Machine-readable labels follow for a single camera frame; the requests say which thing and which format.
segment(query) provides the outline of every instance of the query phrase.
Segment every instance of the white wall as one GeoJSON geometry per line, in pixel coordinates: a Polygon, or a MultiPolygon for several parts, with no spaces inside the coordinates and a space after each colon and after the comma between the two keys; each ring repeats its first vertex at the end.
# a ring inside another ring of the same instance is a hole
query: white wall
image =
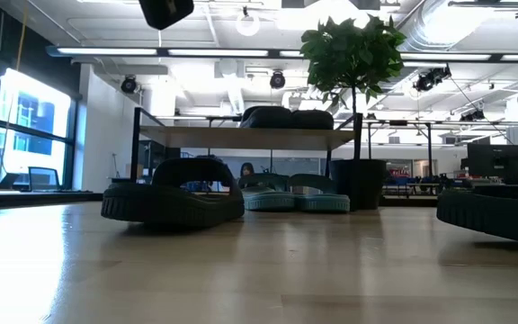
{"type": "Polygon", "coordinates": [[[99,78],[90,65],[81,67],[80,103],[76,131],[75,189],[103,192],[117,169],[125,176],[131,161],[133,108],[128,97],[99,78]]]}

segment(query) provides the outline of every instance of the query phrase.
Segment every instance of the spotlight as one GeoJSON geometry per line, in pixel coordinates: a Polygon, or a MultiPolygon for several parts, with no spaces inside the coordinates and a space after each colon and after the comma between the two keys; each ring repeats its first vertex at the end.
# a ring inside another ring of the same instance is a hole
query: spotlight
{"type": "Polygon", "coordinates": [[[451,76],[449,66],[445,68],[432,68],[429,72],[419,75],[419,78],[413,83],[413,88],[417,92],[426,92],[439,85],[443,79],[451,76]]]}
{"type": "Polygon", "coordinates": [[[485,114],[482,110],[477,109],[474,112],[470,112],[460,116],[459,122],[476,122],[485,120],[485,114]]]}
{"type": "Polygon", "coordinates": [[[271,88],[273,89],[281,89],[285,86],[285,76],[283,76],[283,72],[274,71],[271,76],[271,81],[269,82],[271,88]]]}
{"type": "Polygon", "coordinates": [[[135,80],[135,76],[125,76],[125,80],[121,83],[121,91],[124,94],[133,95],[141,90],[141,85],[135,80]]]}

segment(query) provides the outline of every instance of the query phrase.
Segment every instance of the computer monitor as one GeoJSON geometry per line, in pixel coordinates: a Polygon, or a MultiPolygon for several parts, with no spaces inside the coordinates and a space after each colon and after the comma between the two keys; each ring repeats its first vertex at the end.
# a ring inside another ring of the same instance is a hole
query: computer monitor
{"type": "Polygon", "coordinates": [[[518,145],[468,144],[469,174],[497,176],[518,184],[518,145]]]}
{"type": "Polygon", "coordinates": [[[29,187],[32,191],[59,190],[59,177],[56,169],[29,167],[29,187]]]}

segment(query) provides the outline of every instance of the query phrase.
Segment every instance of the desk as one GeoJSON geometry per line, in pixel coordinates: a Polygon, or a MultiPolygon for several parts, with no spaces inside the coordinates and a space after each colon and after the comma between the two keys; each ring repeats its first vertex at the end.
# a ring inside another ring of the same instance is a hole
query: desk
{"type": "Polygon", "coordinates": [[[403,190],[405,190],[405,196],[409,198],[409,192],[407,191],[406,184],[385,184],[383,185],[383,189],[385,190],[385,194],[387,194],[388,189],[397,189],[397,196],[400,196],[400,190],[401,187],[403,187],[403,190]]]}
{"type": "Polygon", "coordinates": [[[433,188],[435,188],[435,189],[438,188],[440,186],[440,184],[408,184],[408,186],[411,187],[411,194],[417,194],[416,188],[417,187],[422,187],[422,186],[428,187],[429,188],[429,192],[431,194],[435,194],[435,193],[433,193],[433,188]]]}

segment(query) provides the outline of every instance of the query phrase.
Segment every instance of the green leaves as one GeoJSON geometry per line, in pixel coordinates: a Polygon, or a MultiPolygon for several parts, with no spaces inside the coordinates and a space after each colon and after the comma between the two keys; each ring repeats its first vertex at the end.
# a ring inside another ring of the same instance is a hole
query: green leaves
{"type": "Polygon", "coordinates": [[[373,63],[373,54],[368,49],[359,49],[359,57],[369,65],[373,63]]]}
{"type": "Polygon", "coordinates": [[[399,75],[403,62],[397,46],[405,35],[370,16],[364,29],[354,26],[353,19],[336,24],[332,19],[320,23],[316,31],[301,36],[301,53],[309,62],[308,83],[325,93],[324,102],[332,97],[332,105],[343,101],[341,95],[329,94],[338,87],[356,87],[367,101],[382,93],[380,82],[399,75]]]}

